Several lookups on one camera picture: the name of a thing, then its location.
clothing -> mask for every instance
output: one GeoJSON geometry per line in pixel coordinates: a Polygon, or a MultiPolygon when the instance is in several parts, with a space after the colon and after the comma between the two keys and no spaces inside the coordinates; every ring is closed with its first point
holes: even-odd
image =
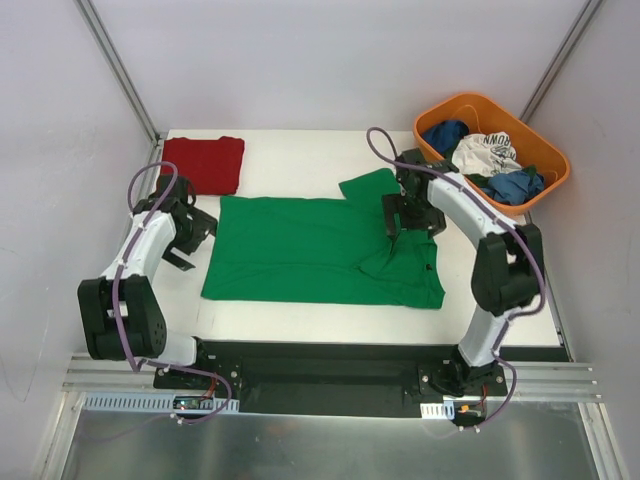
{"type": "Polygon", "coordinates": [[[522,205],[542,190],[544,177],[533,165],[517,172],[499,173],[491,177],[487,187],[482,189],[487,196],[505,205],[522,205]]]}
{"type": "Polygon", "coordinates": [[[434,125],[420,136],[436,152],[444,156],[447,150],[455,149],[458,142],[466,135],[469,135],[469,127],[464,122],[460,120],[445,120],[434,125]]]}
{"type": "MultiPolygon", "coordinates": [[[[174,163],[193,184],[196,195],[233,195],[240,183],[244,140],[173,138],[164,142],[162,160],[174,163]]],[[[162,167],[162,173],[171,173],[162,167]]]]}
{"type": "Polygon", "coordinates": [[[399,192],[391,170],[343,182],[346,200],[221,199],[202,296],[440,308],[436,244],[404,231],[392,249],[381,196],[399,192]]]}
{"type": "Polygon", "coordinates": [[[492,177],[522,168],[516,161],[516,150],[511,146],[511,139],[505,132],[467,135],[458,143],[451,161],[463,175],[492,177]]]}
{"type": "Polygon", "coordinates": [[[487,188],[489,186],[489,180],[491,177],[485,177],[479,173],[471,173],[467,175],[467,178],[473,182],[476,187],[487,188]]]}

white tabletop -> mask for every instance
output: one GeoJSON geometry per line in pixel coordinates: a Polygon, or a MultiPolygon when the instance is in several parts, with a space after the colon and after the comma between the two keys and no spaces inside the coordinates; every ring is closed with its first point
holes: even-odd
{"type": "MultiPolygon", "coordinates": [[[[391,134],[399,150],[414,146],[410,132],[391,134]]],[[[171,130],[168,138],[215,139],[222,135],[246,142],[237,192],[244,197],[343,198],[338,187],[341,181],[385,166],[370,152],[364,132],[171,130]]],[[[385,151],[383,147],[380,138],[379,148],[385,151]]],[[[196,206],[219,217],[217,197],[199,196],[196,206]]],[[[206,300],[200,291],[214,246],[212,237],[188,258],[195,269],[182,272],[162,262],[153,288],[167,326],[203,339],[455,344],[466,332],[475,308],[470,288],[475,251],[450,221],[435,240],[438,274],[446,292],[440,310],[206,300]]],[[[505,345],[559,345],[548,306],[536,316],[518,319],[505,345]]]]}

plastic basket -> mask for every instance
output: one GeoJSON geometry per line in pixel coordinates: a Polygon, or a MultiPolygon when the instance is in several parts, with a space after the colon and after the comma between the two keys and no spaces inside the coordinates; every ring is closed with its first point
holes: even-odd
{"type": "Polygon", "coordinates": [[[504,205],[490,199],[472,182],[467,183],[497,210],[509,216],[527,212],[536,203],[558,188],[569,176],[571,167],[567,158],[553,145],[527,125],[511,115],[491,99],[478,93],[461,93],[436,105],[420,115],[413,126],[413,134],[427,162],[443,160],[442,156],[425,142],[420,134],[444,120],[462,120],[470,133],[506,132],[516,149],[517,160],[523,167],[535,165],[544,177],[544,190],[522,205],[504,205]]]}

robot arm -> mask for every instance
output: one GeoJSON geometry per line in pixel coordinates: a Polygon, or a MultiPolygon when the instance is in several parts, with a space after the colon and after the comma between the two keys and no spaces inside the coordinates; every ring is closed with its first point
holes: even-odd
{"type": "MultiPolygon", "coordinates": [[[[99,278],[84,280],[78,287],[84,333],[92,358],[125,359],[114,320],[112,286],[125,250],[170,179],[170,175],[161,175],[157,190],[136,205],[131,230],[116,260],[99,278]]],[[[215,234],[217,220],[195,207],[195,196],[189,202],[189,185],[186,178],[178,177],[169,195],[146,222],[128,256],[119,288],[120,311],[133,355],[184,366],[196,362],[197,341],[167,330],[151,282],[162,259],[181,270],[193,268],[173,250],[189,255],[209,234],[215,234]]]]}
{"type": "MultiPolygon", "coordinates": [[[[397,166],[398,163],[427,166],[418,149],[403,152],[396,159],[397,166]]],[[[430,376],[435,390],[461,396],[467,386],[492,374],[510,318],[540,293],[532,265],[502,225],[515,231],[544,272],[542,238],[535,225],[519,226],[475,191],[469,189],[473,200],[463,195],[456,185],[465,185],[466,181],[451,163],[428,166],[439,175],[400,166],[397,169],[397,180],[404,192],[383,197],[387,234],[392,239],[397,236],[399,217],[403,230],[425,230],[436,235],[446,228],[446,213],[477,251],[471,279],[477,306],[469,329],[454,348],[447,367],[430,376]]]]}

purple cable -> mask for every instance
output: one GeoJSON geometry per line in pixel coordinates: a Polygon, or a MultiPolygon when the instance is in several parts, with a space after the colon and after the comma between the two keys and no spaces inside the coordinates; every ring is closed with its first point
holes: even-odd
{"type": "Polygon", "coordinates": [[[142,224],[138,226],[138,228],[136,228],[136,231],[131,237],[131,240],[125,247],[124,253],[122,254],[122,259],[119,262],[118,268],[116,268],[116,274],[113,278],[113,287],[111,288],[111,303],[113,304],[113,315],[116,320],[116,327],[118,329],[120,342],[122,343],[122,349],[124,350],[124,354],[127,357],[127,361],[131,366],[131,370],[133,370],[136,373],[140,371],[140,368],[138,365],[136,365],[136,360],[133,356],[133,352],[131,351],[131,346],[129,345],[129,340],[127,339],[127,332],[124,328],[124,321],[122,320],[122,312],[120,311],[120,280],[122,279],[122,273],[124,272],[124,267],[127,261],[129,260],[129,256],[131,255],[133,248],[136,246],[136,243],[140,239],[140,236],[144,231],[144,227],[147,226],[147,224],[151,220],[151,217],[153,217],[153,214],[156,213],[158,208],[160,208],[160,205],[162,204],[162,202],[165,201],[165,199],[169,195],[169,192],[171,192],[171,189],[175,185],[176,179],[178,178],[178,168],[173,163],[170,163],[170,162],[150,163],[149,165],[142,167],[140,170],[136,172],[136,174],[131,179],[131,182],[129,182],[129,188],[127,189],[127,203],[129,204],[129,210],[133,212],[133,204],[131,202],[131,192],[133,191],[133,185],[136,183],[136,180],[140,175],[142,175],[142,173],[146,172],[151,168],[155,168],[158,166],[167,166],[173,170],[171,181],[169,182],[169,185],[167,185],[167,188],[165,189],[165,191],[162,192],[162,195],[160,195],[158,199],[155,201],[155,203],[151,207],[151,210],[149,210],[149,213],[147,213],[147,215],[144,217],[144,219],[142,220],[142,224]]]}
{"type": "MultiPolygon", "coordinates": [[[[200,417],[198,419],[195,420],[189,420],[189,419],[185,419],[183,418],[182,421],[183,423],[187,423],[187,424],[196,424],[196,423],[201,423],[204,422],[210,418],[212,418],[213,416],[215,416],[216,414],[218,414],[221,410],[224,410],[226,408],[226,406],[229,404],[229,402],[231,401],[231,385],[229,385],[229,382],[227,382],[227,380],[225,380],[223,377],[216,375],[215,373],[211,373],[211,372],[205,372],[203,370],[196,370],[193,368],[188,368],[188,367],[181,367],[181,366],[172,366],[169,364],[165,364],[165,363],[161,363],[161,362],[155,362],[155,361],[150,361],[150,360],[141,360],[139,363],[136,364],[136,360],[135,357],[133,356],[133,352],[131,351],[131,346],[129,345],[129,339],[127,338],[127,332],[124,328],[124,321],[122,319],[122,312],[120,311],[120,293],[119,293],[119,286],[120,286],[120,280],[122,279],[122,274],[124,272],[124,268],[125,265],[127,263],[127,261],[129,260],[129,256],[131,255],[131,252],[133,251],[133,248],[135,247],[136,243],[138,242],[140,236],[142,235],[142,232],[144,231],[144,227],[147,226],[147,224],[149,223],[149,221],[151,220],[151,218],[153,217],[153,214],[156,213],[156,211],[158,210],[158,208],[160,208],[160,205],[162,204],[162,202],[164,202],[164,200],[167,198],[167,196],[169,195],[169,193],[171,192],[171,189],[173,188],[173,186],[176,183],[176,180],[178,178],[178,168],[170,162],[156,162],[156,163],[151,163],[149,165],[146,165],[145,167],[142,167],[140,170],[138,170],[135,175],[133,176],[133,178],[131,179],[131,182],[129,183],[129,188],[127,189],[127,203],[129,204],[129,209],[133,212],[133,202],[131,201],[131,195],[133,192],[133,186],[136,182],[136,180],[138,179],[138,177],[140,177],[140,175],[142,173],[144,173],[145,171],[151,169],[151,168],[155,168],[155,167],[159,167],[159,166],[167,166],[169,168],[171,168],[171,170],[173,171],[173,174],[171,176],[171,180],[169,181],[169,184],[167,185],[167,188],[164,190],[164,192],[162,192],[162,195],[160,195],[157,200],[154,202],[153,206],[151,207],[151,209],[149,210],[149,212],[145,215],[144,219],[142,220],[142,224],[140,226],[138,226],[138,228],[136,229],[136,231],[134,232],[134,234],[131,237],[131,240],[129,241],[129,243],[127,244],[127,246],[124,249],[124,252],[122,254],[122,259],[118,265],[118,268],[116,269],[116,273],[113,279],[113,286],[112,286],[112,290],[111,290],[111,301],[113,303],[113,312],[114,312],[114,317],[115,317],[115,321],[116,321],[116,327],[118,329],[118,335],[120,337],[120,341],[122,342],[122,349],[124,350],[125,356],[127,357],[127,361],[129,362],[129,365],[131,366],[131,370],[133,370],[134,372],[138,373],[140,372],[140,368],[142,367],[142,365],[144,363],[147,363],[155,368],[170,368],[173,370],[180,370],[182,372],[185,373],[192,373],[195,375],[202,375],[205,377],[210,377],[213,378],[215,380],[220,381],[225,388],[227,389],[227,398],[226,400],[222,403],[222,405],[220,405],[220,407],[216,408],[215,410],[213,410],[211,413],[200,417]]],[[[116,439],[116,438],[120,438],[121,436],[127,435],[128,433],[131,433],[132,431],[136,430],[137,428],[139,428],[140,426],[146,425],[147,423],[153,421],[156,418],[160,418],[164,415],[158,416],[158,417],[153,417],[152,419],[147,420],[146,422],[144,422],[142,425],[136,426],[132,429],[129,429],[121,434],[118,434],[114,437],[110,437],[110,439],[116,439]]]]}
{"type": "Polygon", "coordinates": [[[512,373],[512,380],[511,380],[511,388],[509,389],[509,392],[507,393],[507,396],[504,399],[504,402],[502,402],[502,404],[496,409],[495,412],[493,412],[489,417],[487,417],[487,419],[482,422],[482,424],[486,424],[488,421],[494,419],[499,413],[501,413],[504,408],[509,404],[509,402],[511,401],[511,399],[513,398],[513,394],[516,391],[516,384],[518,382],[518,375],[516,373],[516,369],[513,365],[511,365],[509,362],[503,360],[502,358],[500,358],[498,356],[497,349],[500,347],[500,344],[502,343],[502,340],[504,339],[505,335],[507,334],[507,331],[509,330],[509,326],[511,325],[511,322],[513,320],[515,320],[518,317],[526,317],[526,316],[530,316],[530,315],[535,315],[536,313],[539,313],[540,311],[542,311],[542,309],[544,308],[544,304],[546,301],[546,288],[545,288],[545,283],[544,283],[544,277],[542,275],[542,271],[540,270],[540,267],[538,266],[538,263],[536,262],[533,253],[531,253],[531,250],[529,250],[529,247],[527,246],[527,244],[524,242],[524,240],[522,238],[520,238],[520,235],[518,235],[518,233],[515,231],[515,229],[509,225],[508,223],[504,222],[500,217],[498,217],[495,212],[489,208],[480,198],[478,198],[466,185],[461,184],[460,182],[456,181],[455,179],[441,173],[438,172],[437,170],[433,170],[432,168],[429,168],[427,166],[422,166],[422,165],[410,165],[410,164],[406,164],[406,163],[402,163],[402,162],[397,162],[385,155],[383,155],[382,153],[380,153],[380,151],[373,145],[373,141],[371,140],[371,134],[373,132],[380,132],[382,133],[386,139],[389,142],[389,145],[391,146],[391,150],[393,152],[393,155],[395,158],[398,158],[398,150],[396,150],[396,146],[393,143],[393,140],[391,139],[391,136],[389,135],[389,133],[387,133],[386,130],[380,128],[380,127],[371,127],[370,129],[367,130],[367,144],[369,145],[369,148],[371,148],[371,151],[381,160],[394,165],[397,168],[405,168],[407,170],[416,170],[419,172],[425,172],[425,173],[429,173],[431,175],[433,175],[436,178],[442,179],[445,182],[449,183],[450,185],[453,185],[454,187],[456,187],[460,193],[465,194],[469,199],[471,199],[471,201],[473,203],[476,204],[476,206],[484,213],[486,214],[491,220],[493,220],[497,225],[499,225],[500,227],[504,228],[514,239],[515,241],[518,243],[518,245],[520,246],[520,248],[522,249],[522,251],[524,252],[525,256],[527,257],[527,260],[529,260],[529,263],[531,264],[531,267],[533,268],[533,272],[536,276],[536,280],[538,282],[538,288],[540,290],[540,303],[538,303],[538,305],[533,308],[532,310],[527,310],[527,311],[520,311],[520,312],[513,312],[511,315],[509,315],[509,317],[507,318],[507,322],[504,324],[504,326],[502,327],[502,330],[500,331],[500,334],[498,335],[498,337],[496,338],[495,343],[493,344],[492,347],[492,355],[493,358],[495,358],[495,360],[507,367],[509,370],[511,370],[512,373]]]}

